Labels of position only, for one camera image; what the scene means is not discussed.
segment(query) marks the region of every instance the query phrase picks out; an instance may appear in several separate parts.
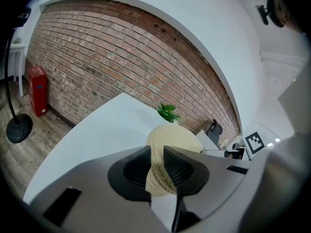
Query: brick wall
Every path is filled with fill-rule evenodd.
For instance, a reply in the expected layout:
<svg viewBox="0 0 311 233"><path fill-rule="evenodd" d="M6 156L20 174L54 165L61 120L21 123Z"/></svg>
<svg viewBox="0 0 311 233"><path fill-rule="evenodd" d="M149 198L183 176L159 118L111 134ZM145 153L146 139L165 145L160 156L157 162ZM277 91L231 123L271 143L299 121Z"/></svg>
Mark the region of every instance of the brick wall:
<svg viewBox="0 0 311 233"><path fill-rule="evenodd" d="M240 132L224 86L176 29L139 8L108 0L48 5L34 29L27 62L48 74L48 103L78 123L121 92L156 108L177 106L180 125L197 133L213 118L220 142Z"/></svg>

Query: floor lamp pole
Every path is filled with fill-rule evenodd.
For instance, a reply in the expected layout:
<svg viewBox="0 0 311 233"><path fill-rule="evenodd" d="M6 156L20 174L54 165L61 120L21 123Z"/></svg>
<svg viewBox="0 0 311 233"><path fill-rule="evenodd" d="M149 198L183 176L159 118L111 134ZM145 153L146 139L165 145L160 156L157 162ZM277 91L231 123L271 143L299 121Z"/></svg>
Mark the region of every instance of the floor lamp pole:
<svg viewBox="0 0 311 233"><path fill-rule="evenodd" d="M4 78L5 78L5 90L6 97L9 103L10 111L12 113L13 118L9 121L6 127L6 136L9 141L12 143L19 143L27 138L33 128L33 121L27 114L18 114L15 115L11 96L10 96L10 88L9 88L9 80L8 80L8 65L9 65L9 53L11 41L13 38L13 34L15 29L12 29L10 32L10 37L7 41L6 52L5 52L5 60L4 60Z"/></svg>

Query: white wall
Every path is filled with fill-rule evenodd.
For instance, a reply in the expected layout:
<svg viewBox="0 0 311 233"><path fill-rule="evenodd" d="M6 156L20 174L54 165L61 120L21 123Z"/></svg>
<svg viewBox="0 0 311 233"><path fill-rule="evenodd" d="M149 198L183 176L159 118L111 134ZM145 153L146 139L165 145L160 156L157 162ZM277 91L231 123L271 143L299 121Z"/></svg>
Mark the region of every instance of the white wall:
<svg viewBox="0 0 311 233"><path fill-rule="evenodd" d="M266 7L267 0L239 0L252 20L260 40L260 51L295 56L306 61L310 55L309 41L304 34L286 27L279 28L268 17L269 25L264 25L256 5Z"/></svg>
<svg viewBox="0 0 311 233"><path fill-rule="evenodd" d="M279 101L297 134L311 132L311 61L280 96Z"/></svg>
<svg viewBox="0 0 311 233"><path fill-rule="evenodd" d="M58 0L32 1L33 14L39 11L39 4L53 1ZM265 70L260 62L256 31L238 0L117 1L162 18L197 47L223 82L242 131L258 116ZM38 15L33 15L22 29L25 41L30 38Z"/></svg>
<svg viewBox="0 0 311 233"><path fill-rule="evenodd" d="M273 131L278 138L286 139L294 134L293 127L278 98L290 86L300 70L286 64L264 61L266 73L266 95L259 121Z"/></svg>
<svg viewBox="0 0 311 233"><path fill-rule="evenodd" d="M266 91L258 123L272 131L278 138L288 138L294 134L294 129L278 98L308 61L309 41L304 34L286 27L278 28L269 17L269 25L264 25L255 6L266 6L267 0L239 1L251 18L259 36L260 54L266 69ZM257 128L255 124L244 132L244 136L254 132Z"/></svg>

